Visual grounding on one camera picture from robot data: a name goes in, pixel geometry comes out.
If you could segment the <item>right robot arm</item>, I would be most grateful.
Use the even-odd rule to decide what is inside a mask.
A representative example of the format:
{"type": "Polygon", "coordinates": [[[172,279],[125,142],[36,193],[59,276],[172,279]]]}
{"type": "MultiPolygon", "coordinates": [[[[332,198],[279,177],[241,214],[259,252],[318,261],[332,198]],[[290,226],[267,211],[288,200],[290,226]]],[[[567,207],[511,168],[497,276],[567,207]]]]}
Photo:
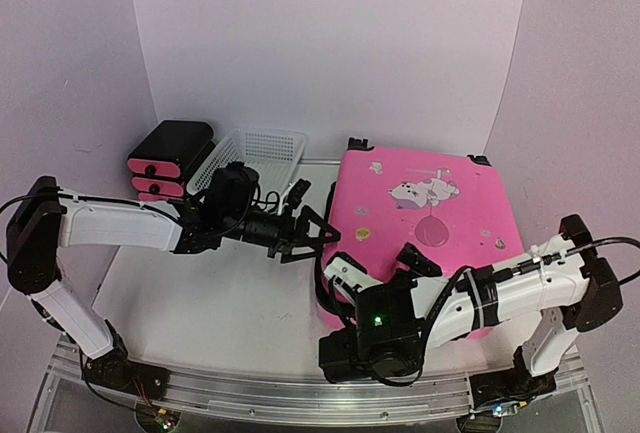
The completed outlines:
{"type": "Polygon", "coordinates": [[[414,245],[398,254],[399,268],[383,282],[346,253],[324,269],[334,306],[353,305],[342,328],[319,342],[319,365],[331,383],[369,378],[408,387],[422,375],[430,349],[535,312],[539,323],[507,369],[471,376],[471,411],[502,416],[552,393],[565,352],[576,338],[622,309],[622,280],[598,253],[580,216],[561,220],[558,233],[526,253],[445,276],[414,245]]]}

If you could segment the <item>white plastic mesh basket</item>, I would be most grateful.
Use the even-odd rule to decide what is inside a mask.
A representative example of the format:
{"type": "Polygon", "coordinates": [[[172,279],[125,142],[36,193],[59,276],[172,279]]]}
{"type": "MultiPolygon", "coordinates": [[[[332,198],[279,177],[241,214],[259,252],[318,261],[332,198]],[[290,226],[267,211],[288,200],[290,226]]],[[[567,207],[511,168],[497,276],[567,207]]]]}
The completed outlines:
{"type": "Polygon", "coordinates": [[[186,184],[195,195],[207,189],[215,170],[229,163],[242,162],[259,175],[261,191],[282,194],[289,187],[305,150],[304,133],[265,128],[235,129],[225,135],[203,160],[186,184]]]}

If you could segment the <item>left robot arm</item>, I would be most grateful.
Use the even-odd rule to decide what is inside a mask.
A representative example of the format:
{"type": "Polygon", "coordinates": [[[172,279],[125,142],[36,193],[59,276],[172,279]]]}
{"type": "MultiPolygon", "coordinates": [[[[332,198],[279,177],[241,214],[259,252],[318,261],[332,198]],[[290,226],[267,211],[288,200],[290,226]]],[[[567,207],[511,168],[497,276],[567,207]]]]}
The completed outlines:
{"type": "Polygon", "coordinates": [[[59,252],[96,246],[196,255],[231,239],[262,247],[268,257],[286,264],[311,258],[340,239],[334,226],[304,205],[309,181],[300,179],[266,201],[259,180],[255,169],[232,162],[216,169],[195,194],[143,202],[80,194],[62,188],[53,176],[42,176],[26,194],[1,206],[13,211],[1,256],[8,282],[75,343],[85,383],[159,400],[169,371],[130,357],[113,324],[74,291],[59,252]]]}

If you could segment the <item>pink hard-shell suitcase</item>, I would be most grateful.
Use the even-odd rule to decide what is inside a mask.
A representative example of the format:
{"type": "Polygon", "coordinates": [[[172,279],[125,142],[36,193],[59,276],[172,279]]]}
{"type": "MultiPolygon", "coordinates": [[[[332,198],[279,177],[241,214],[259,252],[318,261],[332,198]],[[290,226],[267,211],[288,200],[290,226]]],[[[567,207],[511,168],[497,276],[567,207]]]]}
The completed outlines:
{"type": "Polygon", "coordinates": [[[330,330],[342,323],[321,271],[337,252],[388,281],[407,243],[447,276],[463,265],[481,267],[524,251],[500,175],[483,156],[373,146],[352,138],[325,212],[341,234],[316,262],[317,313],[330,330]]]}

